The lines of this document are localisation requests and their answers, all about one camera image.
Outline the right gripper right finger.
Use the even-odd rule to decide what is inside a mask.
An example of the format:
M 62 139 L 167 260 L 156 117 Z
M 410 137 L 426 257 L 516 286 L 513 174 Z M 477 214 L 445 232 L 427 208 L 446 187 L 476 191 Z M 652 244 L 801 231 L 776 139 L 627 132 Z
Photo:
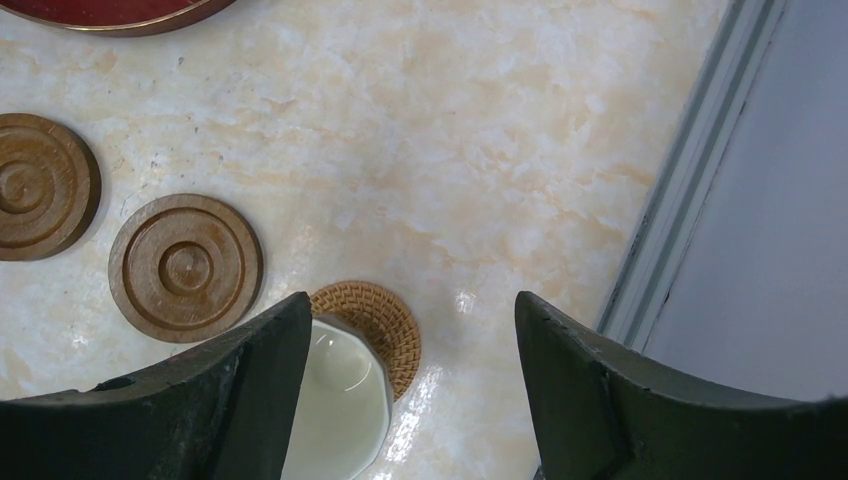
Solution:
M 547 479 L 843 479 L 847 402 L 710 382 L 576 322 L 529 291 L 515 328 Z

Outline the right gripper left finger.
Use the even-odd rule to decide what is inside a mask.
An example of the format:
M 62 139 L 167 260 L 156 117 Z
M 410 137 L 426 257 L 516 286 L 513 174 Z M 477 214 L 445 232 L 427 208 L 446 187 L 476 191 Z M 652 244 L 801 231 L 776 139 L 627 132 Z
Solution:
M 298 292 L 211 340 L 98 384 L 5 401 L 5 479 L 277 479 L 312 326 Z

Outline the black cup white inside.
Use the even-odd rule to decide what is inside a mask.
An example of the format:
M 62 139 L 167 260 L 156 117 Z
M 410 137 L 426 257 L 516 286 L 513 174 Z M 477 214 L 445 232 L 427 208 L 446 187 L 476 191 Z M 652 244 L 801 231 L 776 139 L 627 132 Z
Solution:
M 336 314 L 315 315 L 283 479 L 353 479 L 388 434 L 393 387 L 384 361 Z

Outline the brown wooden coaster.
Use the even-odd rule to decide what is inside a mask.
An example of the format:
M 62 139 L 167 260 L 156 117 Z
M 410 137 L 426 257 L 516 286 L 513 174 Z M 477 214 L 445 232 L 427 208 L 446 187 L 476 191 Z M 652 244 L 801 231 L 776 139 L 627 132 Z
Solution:
M 171 343 L 205 341 L 240 321 L 258 297 L 261 244 L 250 222 L 215 198 L 157 198 L 134 212 L 111 247 L 113 300 L 138 331 Z
M 72 129 L 27 113 L 1 115 L 1 259 L 35 261 L 68 249 L 102 193 L 97 159 Z

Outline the light woven coaster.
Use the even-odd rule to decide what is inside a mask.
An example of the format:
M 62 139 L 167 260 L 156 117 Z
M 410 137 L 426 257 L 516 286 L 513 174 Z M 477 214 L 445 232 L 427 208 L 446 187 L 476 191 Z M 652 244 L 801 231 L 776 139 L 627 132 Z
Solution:
M 399 400 L 418 373 L 422 343 L 406 303 L 386 287 L 361 280 L 324 286 L 310 295 L 314 314 L 335 314 L 364 335 L 387 367 L 393 397 Z

